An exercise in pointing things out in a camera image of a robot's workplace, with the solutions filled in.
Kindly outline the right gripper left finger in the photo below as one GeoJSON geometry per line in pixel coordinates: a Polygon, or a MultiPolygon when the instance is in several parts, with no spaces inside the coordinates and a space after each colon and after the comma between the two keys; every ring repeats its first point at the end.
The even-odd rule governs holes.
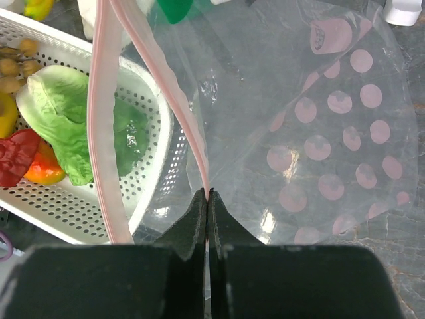
{"type": "Polygon", "coordinates": [[[153,243],[37,247],[1,291],[2,318],[202,318],[207,200],[153,243]]]}

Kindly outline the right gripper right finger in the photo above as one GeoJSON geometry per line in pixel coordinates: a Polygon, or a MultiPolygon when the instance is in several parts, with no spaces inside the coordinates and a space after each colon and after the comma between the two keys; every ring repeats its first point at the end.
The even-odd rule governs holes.
{"type": "Polygon", "coordinates": [[[349,245],[265,245],[209,195],[213,318],[402,318],[374,253],[349,245]]]}

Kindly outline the clear pink zip bag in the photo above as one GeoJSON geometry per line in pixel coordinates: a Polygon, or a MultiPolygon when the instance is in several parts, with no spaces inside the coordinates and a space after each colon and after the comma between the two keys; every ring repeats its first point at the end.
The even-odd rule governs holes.
{"type": "Polygon", "coordinates": [[[162,232],[215,189],[267,244],[310,245],[410,207],[418,180],[404,62],[375,1],[97,1],[88,140],[112,244],[162,232]],[[148,119],[121,177],[116,99],[148,119]]]}

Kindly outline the red plastic lobster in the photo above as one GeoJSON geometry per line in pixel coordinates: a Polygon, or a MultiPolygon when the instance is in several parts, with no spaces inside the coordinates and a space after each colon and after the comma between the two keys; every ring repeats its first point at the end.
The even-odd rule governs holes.
{"type": "Polygon", "coordinates": [[[40,140],[32,129],[1,138],[1,187],[14,187],[20,182],[34,160],[40,140]]]}

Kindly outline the yellow banana bunch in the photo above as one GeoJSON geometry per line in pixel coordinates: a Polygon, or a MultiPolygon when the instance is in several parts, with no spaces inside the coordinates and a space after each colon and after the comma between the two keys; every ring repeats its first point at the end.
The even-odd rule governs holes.
{"type": "Polygon", "coordinates": [[[18,114],[17,105],[12,97],[1,92],[0,138],[7,138],[13,133],[18,114]]]}

